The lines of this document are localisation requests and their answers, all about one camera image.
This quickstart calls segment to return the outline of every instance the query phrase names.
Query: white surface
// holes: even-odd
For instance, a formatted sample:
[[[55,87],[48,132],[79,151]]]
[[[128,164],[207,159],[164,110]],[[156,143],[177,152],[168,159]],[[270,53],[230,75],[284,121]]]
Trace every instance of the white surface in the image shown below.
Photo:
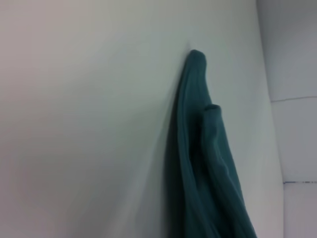
[[[317,96],[317,1],[259,0],[272,101]]]
[[[314,238],[317,234],[317,184],[287,184],[285,238]]]
[[[255,1],[0,7],[1,237],[164,237],[163,153],[191,48],[207,56],[256,232],[283,237]]]
[[[317,99],[272,104],[285,181],[316,181]]]

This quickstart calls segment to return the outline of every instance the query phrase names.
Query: green towel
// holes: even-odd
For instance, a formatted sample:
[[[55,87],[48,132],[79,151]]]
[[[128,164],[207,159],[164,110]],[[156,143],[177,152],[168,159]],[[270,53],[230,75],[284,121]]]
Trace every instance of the green towel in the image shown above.
[[[212,104],[206,58],[193,50],[182,73],[177,140],[186,238],[256,238],[244,204],[221,109]]]

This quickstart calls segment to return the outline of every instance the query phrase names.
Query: teal fabric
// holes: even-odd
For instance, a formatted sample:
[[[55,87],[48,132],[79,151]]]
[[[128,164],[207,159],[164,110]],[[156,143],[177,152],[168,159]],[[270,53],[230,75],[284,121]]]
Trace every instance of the teal fabric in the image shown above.
[[[221,108],[212,104],[206,58],[191,51],[177,102],[177,140],[186,238],[256,238],[228,145]]]

